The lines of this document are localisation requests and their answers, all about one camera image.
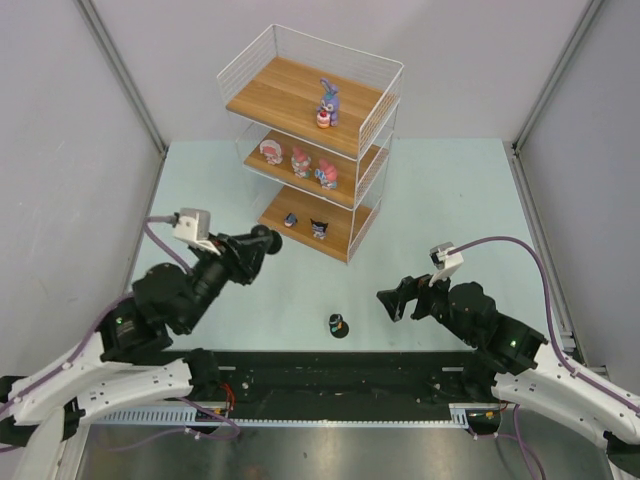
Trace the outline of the white pink round figurine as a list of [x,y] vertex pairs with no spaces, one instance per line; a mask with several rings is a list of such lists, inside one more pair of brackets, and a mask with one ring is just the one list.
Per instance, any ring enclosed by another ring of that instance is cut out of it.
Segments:
[[281,145],[272,139],[263,140],[259,144],[259,152],[264,156],[269,165],[279,165],[283,161]]

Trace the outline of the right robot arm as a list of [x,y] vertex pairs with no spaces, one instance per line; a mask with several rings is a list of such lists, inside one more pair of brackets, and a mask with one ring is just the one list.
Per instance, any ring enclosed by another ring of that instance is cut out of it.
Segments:
[[639,415],[633,410],[638,396],[557,355],[542,333],[499,312],[480,284],[408,276],[376,297],[392,321],[399,321],[407,303],[414,302],[412,319],[432,317],[472,347],[461,374],[468,397],[518,404],[552,419],[604,449],[619,469],[638,476]]

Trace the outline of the pink bunny blue bow figurine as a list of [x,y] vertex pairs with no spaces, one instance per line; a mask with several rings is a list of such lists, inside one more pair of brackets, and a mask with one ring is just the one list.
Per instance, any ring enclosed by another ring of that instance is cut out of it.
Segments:
[[314,176],[323,189],[333,190],[337,188],[338,170],[333,163],[325,158],[318,160],[318,166],[314,171]]

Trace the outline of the purple rabbit figurine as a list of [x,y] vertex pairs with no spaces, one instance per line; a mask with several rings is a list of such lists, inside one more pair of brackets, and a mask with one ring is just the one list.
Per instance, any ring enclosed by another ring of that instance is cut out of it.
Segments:
[[316,108],[316,125],[321,129],[336,127],[340,110],[339,87],[327,78],[321,78],[320,84],[324,89],[324,94]]

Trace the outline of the pink bunny flower crown figurine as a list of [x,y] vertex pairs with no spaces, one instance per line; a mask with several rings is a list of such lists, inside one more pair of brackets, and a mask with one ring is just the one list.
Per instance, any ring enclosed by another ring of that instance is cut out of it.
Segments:
[[300,179],[307,179],[311,175],[311,158],[310,156],[298,146],[294,146],[292,149],[291,166],[294,175]]

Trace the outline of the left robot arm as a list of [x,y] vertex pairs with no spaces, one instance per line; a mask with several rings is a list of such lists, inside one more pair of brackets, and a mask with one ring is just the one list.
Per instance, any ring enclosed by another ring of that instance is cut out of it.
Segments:
[[282,247],[263,225],[247,234],[209,235],[210,248],[194,248],[190,269],[172,263],[150,268],[130,293],[112,302],[79,344],[30,376],[1,379],[1,449],[27,445],[39,424],[63,410],[63,439],[108,412],[148,401],[205,400],[221,389],[213,353],[195,349],[152,367],[153,355],[189,335],[224,286],[249,285],[266,256]]

